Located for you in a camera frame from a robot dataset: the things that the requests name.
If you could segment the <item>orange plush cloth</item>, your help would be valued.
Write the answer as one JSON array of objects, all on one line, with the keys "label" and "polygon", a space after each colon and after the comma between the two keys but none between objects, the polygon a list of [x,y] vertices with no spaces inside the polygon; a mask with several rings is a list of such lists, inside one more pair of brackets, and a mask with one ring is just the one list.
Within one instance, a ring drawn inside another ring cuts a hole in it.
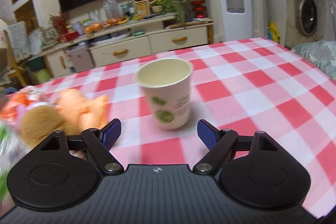
[{"label": "orange plush cloth", "polygon": [[58,113],[76,126],[78,132],[89,128],[102,129],[109,122],[107,95],[89,99],[77,89],[66,89],[59,93],[55,101]]}]

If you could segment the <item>brown plush ball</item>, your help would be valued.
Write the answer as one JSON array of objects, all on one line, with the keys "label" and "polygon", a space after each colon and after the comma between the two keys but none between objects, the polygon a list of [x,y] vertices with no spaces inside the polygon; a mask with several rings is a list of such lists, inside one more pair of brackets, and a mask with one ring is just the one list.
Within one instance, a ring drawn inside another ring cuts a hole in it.
[{"label": "brown plush ball", "polygon": [[19,134],[29,148],[36,147],[56,130],[64,129],[64,119],[48,105],[35,107],[26,112],[19,125]]}]

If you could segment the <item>orange white tissue pack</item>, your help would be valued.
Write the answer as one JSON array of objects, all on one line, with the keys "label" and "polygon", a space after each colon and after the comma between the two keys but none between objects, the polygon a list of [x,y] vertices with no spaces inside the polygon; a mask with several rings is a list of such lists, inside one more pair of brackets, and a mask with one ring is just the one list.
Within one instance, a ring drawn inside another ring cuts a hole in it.
[{"label": "orange white tissue pack", "polygon": [[10,96],[1,110],[1,118],[15,122],[25,112],[44,105],[53,106],[44,90],[35,86],[26,86]]}]

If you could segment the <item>red white checkered tablecloth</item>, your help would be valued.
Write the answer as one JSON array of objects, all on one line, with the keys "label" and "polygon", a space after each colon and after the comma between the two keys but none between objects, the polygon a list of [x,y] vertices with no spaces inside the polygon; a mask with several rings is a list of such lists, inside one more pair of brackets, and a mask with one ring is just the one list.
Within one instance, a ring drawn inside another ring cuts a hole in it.
[{"label": "red white checkered tablecloth", "polygon": [[[13,210],[1,223],[311,223],[335,206],[335,83],[319,69],[266,39],[246,39],[160,53],[194,66],[191,116],[182,128],[155,124],[135,72],[151,56],[107,65],[42,85],[50,100],[74,88],[90,99],[109,97],[108,117],[122,134],[112,154],[127,167],[97,202],[74,213],[30,216]],[[190,170],[207,149],[197,136],[206,119],[242,135],[267,132],[309,172],[302,207],[279,214],[238,206],[206,191],[213,178]]]}]

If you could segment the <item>green trash bin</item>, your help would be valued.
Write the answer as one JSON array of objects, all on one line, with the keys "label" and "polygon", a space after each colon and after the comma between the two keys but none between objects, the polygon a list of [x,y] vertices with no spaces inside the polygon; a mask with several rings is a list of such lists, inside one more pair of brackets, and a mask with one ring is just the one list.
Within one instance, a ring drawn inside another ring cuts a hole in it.
[{"label": "green trash bin", "polygon": [[45,82],[48,82],[51,79],[51,76],[50,76],[49,71],[47,69],[40,69],[40,70],[34,72],[34,76],[37,79],[37,82],[39,84],[43,84]]}]

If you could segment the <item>pink storage box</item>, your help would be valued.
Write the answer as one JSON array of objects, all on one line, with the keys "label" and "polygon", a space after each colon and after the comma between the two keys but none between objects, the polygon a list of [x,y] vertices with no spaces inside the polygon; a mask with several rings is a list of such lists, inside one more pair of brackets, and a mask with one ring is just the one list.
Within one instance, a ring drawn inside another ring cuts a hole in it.
[{"label": "pink storage box", "polygon": [[93,69],[95,64],[88,47],[71,48],[67,51],[76,72]]}]

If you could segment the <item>paper cup green dots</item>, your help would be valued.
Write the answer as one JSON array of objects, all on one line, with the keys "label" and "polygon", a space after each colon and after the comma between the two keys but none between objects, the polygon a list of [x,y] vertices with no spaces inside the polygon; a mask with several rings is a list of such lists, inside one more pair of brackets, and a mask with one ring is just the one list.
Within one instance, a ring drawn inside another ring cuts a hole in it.
[{"label": "paper cup green dots", "polygon": [[134,74],[158,127],[175,130],[189,120],[193,71],[185,59],[166,58],[151,61]]}]

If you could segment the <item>red box on cabinet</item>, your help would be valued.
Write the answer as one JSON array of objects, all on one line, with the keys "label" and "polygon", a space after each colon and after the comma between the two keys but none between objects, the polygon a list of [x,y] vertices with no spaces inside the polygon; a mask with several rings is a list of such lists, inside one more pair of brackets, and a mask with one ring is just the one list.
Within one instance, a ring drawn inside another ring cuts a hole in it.
[{"label": "red box on cabinet", "polygon": [[77,31],[72,31],[72,32],[68,32],[66,34],[63,34],[63,35],[59,36],[57,41],[60,42],[60,43],[68,43],[68,42],[78,38],[79,36],[80,35]]}]

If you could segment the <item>grey cushion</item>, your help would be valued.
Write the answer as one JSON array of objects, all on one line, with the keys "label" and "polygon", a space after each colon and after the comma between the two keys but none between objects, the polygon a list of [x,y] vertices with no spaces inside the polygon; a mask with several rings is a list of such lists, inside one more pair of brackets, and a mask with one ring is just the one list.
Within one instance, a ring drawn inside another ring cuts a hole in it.
[{"label": "grey cushion", "polygon": [[296,55],[309,61],[320,71],[336,79],[336,41],[319,40],[311,43],[302,43],[291,49]]}]

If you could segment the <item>yellow detergent bottle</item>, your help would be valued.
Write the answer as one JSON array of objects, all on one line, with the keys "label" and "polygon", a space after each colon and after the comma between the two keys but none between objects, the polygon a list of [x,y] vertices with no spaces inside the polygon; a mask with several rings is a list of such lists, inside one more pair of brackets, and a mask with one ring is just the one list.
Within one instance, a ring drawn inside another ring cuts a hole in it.
[{"label": "yellow detergent bottle", "polygon": [[267,39],[272,40],[275,43],[280,44],[280,35],[279,35],[278,29],[277,29],[274,21],[271,21],[268,24]]}]

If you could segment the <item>bag of oranges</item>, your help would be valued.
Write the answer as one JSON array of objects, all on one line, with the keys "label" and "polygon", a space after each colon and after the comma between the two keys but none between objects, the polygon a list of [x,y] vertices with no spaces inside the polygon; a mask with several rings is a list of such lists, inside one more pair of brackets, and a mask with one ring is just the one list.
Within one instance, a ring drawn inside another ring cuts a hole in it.
[{"label": "bag of oranges", "polygon": [[86,23],[83,26],[84,34],[90,35],[102,30],[102,25],[99,22]]}]

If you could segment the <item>red berry bouquet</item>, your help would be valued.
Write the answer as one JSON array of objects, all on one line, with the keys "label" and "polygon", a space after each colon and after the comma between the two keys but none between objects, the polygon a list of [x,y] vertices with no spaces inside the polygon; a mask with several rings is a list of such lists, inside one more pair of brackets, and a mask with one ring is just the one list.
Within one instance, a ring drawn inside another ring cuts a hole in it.
[{"label": "red berry bouquet", "polygon": [[49,25],[51,25],[59,36],[65,35],[68,33],[68,24],[63,13],[60,11],[58,15],[50,15]]}]

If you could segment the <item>cream TV cabinet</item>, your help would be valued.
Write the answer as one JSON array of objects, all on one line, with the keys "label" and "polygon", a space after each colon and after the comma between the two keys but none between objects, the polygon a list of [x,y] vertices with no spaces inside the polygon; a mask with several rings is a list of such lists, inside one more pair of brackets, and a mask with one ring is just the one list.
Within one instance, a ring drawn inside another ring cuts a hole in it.
[{"label": "cream TV cabinet", "polygon": [[71,48],[88,47],[95,68],[213,43],[213,20],[206,18],[179,24],[175,19],[175,14],[167,13],[139,21],[131,20],[94,34],[79,36],[68,43],[59,43],[41,51],[40,56],[52,77],[58,78],[76,72],[67,53]]}]

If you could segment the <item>clear plastic bag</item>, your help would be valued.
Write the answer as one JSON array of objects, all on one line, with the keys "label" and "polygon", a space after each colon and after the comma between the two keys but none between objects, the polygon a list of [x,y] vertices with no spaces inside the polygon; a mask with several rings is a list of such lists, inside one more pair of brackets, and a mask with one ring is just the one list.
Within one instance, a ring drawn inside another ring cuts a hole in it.
[{"label": "clear plastic bag", "polygon": [[119,5],[116,0],[104,0],[104,11],[107,19],[121,19]]}]

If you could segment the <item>red decorative vase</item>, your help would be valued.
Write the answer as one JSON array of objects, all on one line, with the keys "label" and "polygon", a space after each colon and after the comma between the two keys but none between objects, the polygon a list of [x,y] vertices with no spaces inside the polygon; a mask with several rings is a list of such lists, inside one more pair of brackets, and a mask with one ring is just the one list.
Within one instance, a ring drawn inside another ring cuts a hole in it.
[{"label": "red decorative vase", "polygon": [[193,6],[193,12],[195,15],[195,18],[205,18],[206,14],[206,7],[203,6],[205,4],[205,0],[196,0],[196,1],[191,1],[191,5]]}]

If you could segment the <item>front-load washing machine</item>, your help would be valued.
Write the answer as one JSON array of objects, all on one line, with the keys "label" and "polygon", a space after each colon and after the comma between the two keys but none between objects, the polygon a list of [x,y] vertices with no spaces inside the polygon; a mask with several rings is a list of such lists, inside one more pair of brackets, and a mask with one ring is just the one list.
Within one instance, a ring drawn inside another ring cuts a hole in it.
[{"label": "front-load washing machine", "polygon": [[303,42],[315,42],[324,37],[326,0],[295,0],[295,27]]}]

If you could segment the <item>framed picture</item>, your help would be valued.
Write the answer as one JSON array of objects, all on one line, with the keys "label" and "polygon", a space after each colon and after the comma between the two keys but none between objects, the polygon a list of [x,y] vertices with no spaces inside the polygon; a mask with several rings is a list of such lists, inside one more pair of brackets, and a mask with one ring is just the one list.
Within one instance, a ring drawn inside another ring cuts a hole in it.
[{"label": "framed picture", "polygon": [[148,0],[135,2],[134,7],[136,14],[143,18],[151,14],[150,2]]}]

